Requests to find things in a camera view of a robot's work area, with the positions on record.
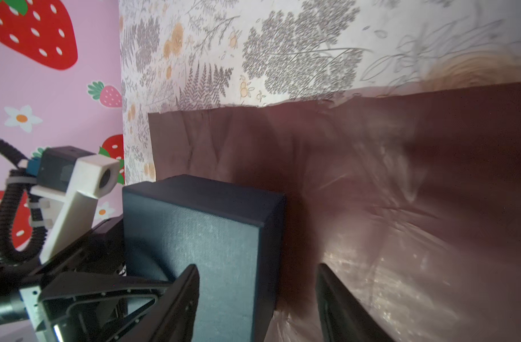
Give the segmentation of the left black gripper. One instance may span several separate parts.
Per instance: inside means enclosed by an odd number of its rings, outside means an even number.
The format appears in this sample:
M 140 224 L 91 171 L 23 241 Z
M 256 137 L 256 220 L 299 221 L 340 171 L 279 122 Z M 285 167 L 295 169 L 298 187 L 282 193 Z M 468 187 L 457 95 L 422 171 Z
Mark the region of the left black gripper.
M 0 263 L 0 325 L 38 323 L 39 312 L 42 341 L 118 341 L 171 285 L 114 275 L 123 264 L 122 215 L 100 222 L 46 264 Z

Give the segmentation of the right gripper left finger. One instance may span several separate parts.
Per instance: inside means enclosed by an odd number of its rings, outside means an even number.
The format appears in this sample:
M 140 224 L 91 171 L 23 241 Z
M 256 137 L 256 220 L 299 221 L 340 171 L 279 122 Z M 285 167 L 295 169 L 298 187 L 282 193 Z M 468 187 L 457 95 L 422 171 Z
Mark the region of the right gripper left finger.
M 120 341 L 191 341 L 199 302 L 200 275 L 189 265 L 157 304 Z

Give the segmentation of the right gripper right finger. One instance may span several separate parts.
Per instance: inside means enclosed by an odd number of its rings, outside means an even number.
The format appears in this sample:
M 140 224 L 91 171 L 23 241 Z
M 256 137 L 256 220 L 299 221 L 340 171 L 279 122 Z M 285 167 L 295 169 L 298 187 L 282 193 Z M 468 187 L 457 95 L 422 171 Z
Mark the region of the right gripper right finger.
M 317 266 L 315 291 L 325 341 L 394 342 L 324 263 Z

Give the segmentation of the dark navy gift box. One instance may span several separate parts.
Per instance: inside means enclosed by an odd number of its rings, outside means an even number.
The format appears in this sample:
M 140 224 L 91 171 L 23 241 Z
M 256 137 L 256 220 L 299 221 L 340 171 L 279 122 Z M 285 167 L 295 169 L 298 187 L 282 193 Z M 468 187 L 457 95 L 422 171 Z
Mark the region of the dark navy gift box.
M 173 282 L 199 270 L 195 341 L 263 341 L 280 279 L 286 199 L 179 175 L 122 191 L 126 270 Z

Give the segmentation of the dark red wrapping paper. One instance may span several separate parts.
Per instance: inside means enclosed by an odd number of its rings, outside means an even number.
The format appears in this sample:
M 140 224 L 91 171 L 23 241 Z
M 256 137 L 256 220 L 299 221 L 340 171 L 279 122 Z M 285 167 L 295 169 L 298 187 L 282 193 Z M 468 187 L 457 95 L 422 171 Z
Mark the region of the dark red wrapping paper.
M 268 341 L 326 263 L 397 341 L 521 341 L 521 83 L 148 116 L 156 176 L 287 195 Z

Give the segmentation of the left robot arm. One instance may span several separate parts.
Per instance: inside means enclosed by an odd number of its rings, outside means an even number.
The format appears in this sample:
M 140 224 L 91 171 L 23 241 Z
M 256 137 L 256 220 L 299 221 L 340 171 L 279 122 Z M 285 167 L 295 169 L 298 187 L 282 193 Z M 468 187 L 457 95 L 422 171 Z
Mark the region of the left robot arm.
M 29 320 L 39 341 L 117 341 L 168 282 L 124 276 L 124 225 L 108 219 L 45 264 L 0 263 L 0 325 Z

